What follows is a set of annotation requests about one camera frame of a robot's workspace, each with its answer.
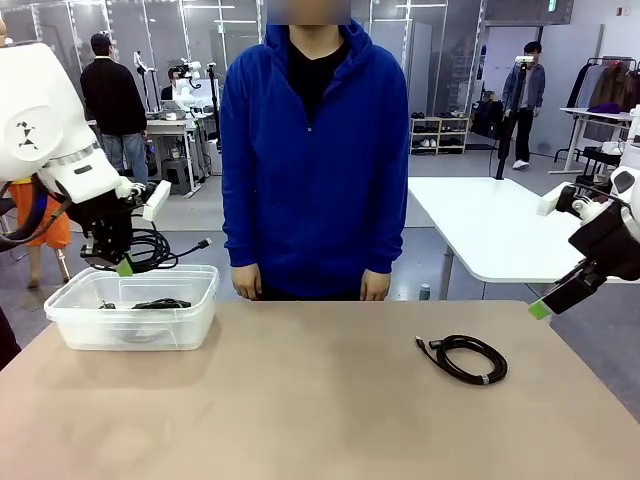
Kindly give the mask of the person's right hand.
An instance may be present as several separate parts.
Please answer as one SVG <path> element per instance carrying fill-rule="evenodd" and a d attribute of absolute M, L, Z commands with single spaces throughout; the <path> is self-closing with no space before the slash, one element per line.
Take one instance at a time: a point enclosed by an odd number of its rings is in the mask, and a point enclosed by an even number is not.
<path fill-rule="evenodd" d="M 231 269 L 231 280 L 236 293 L 247 300 L 259 300 L 262 294 L 262 281 L 259 266 L 251 264 Z"/>

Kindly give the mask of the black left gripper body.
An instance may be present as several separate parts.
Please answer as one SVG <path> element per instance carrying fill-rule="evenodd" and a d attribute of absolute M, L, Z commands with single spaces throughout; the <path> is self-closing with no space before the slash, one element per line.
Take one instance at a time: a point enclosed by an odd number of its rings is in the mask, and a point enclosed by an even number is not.
<path fill-rule="evenodd" d="M 78 224 L 85 238 L 97 241 L 130 241 L 133 236 L 131 215 L 143 202 L 138 196 L 118 198 L 107 192 L 67 208 L 70 220 Z"/>

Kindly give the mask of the person's left hand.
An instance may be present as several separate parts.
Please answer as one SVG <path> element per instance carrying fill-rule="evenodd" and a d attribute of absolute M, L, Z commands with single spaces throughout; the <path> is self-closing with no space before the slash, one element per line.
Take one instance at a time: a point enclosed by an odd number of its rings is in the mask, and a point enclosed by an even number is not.
<path fill-rule="evenodd" d="M 361 301 L 384 301 L 389 293 L 391 275 L 365 270 L 361 279 Z"/>

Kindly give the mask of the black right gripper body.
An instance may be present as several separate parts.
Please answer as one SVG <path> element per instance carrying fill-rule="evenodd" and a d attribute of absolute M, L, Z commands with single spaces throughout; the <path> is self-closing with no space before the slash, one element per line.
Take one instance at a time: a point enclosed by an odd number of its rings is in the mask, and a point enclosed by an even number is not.
<path fill-rule="evenodd" d="M 626 268 L 624 237 L 627 230 L 620 212 L 619 203 L 608 204 L 569 238 L 569 243 L 596 271 L 623 271 Z"/>

